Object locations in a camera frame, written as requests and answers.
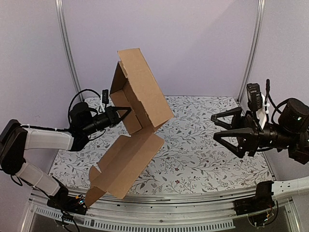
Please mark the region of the brown cardboard box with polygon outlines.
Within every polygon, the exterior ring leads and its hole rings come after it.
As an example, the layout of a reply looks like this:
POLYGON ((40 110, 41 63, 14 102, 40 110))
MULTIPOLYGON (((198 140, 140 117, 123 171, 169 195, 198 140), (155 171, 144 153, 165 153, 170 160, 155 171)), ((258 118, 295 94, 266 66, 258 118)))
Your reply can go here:
POLYGON ((141 50, 120 50, 118 55, 110 98, 114 106, 131 108, 123 120, 129 135, 119 136, 97 167, 90 168, 87 207, 105 193, 125 197, 164 144, 155 132, 174 116, 141 50))

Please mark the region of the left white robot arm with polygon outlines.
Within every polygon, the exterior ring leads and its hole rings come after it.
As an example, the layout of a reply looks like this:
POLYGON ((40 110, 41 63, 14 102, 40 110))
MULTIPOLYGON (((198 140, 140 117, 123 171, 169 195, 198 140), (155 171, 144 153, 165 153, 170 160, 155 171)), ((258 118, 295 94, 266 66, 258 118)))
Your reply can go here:
POLYGON ((0 166, 6 174, 43 191, 60 209, 67 210, 72 205, 68 189, 26 161, 24 152, 30 149, 81 151, 90 142, 90 135, 116 126, 130 112, 130 107, 108 106, 99 113, 85 102, 78 103, 69 111, 68 129, 32 128, 11 119, 0 135, 0 166))

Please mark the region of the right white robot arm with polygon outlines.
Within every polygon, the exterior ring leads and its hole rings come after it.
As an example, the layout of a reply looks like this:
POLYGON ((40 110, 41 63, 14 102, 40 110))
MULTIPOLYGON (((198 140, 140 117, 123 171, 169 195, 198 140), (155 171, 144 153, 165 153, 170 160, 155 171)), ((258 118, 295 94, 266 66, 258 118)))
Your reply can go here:
POLYGON ((272 149, 286 150, 291 160, 302 164, 297 168, 291 161, 284 164, 278 158, 270 159, 270 166, 279 178, 277 181, 261 182, 256 186, 256 195, 250 199, 254 211, 261 210, 268 203, 268 196, 279 198, 302 195, 309 192, 309 131, 297 126, 288 129, 285 124, 266 122, 263 126, 251 112, 241 115, 241 108, 211 116, 212 122, 224 128, 213 135, 238 158, 253 157, 257 152, 272 149))

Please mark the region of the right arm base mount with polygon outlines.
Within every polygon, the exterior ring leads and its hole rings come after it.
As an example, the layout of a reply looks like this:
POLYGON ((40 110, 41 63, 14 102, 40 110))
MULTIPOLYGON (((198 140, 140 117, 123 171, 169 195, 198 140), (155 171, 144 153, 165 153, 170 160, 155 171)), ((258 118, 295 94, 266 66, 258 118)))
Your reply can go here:
POLYGON ((261 210, 266 210, 275 206, 272 199, 272 185, 274 181, 264 181, 257 184, 255 195, 248 198, 233 201, 236 215, 249 214, 261 210))

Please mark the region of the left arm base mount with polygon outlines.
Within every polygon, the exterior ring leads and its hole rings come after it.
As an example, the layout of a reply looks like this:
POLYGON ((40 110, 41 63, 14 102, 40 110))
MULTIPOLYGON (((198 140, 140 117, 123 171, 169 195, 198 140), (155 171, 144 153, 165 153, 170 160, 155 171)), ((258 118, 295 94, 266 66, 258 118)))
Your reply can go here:
POLYGON ((55 196, 49 196, 47 206, 62 210, 64 212, 86 215, 87 206, 85 205, 85 197, 80 194, 75 197, 69 196, 69 190, 60 181, 54 180, 60 186, 55 196))

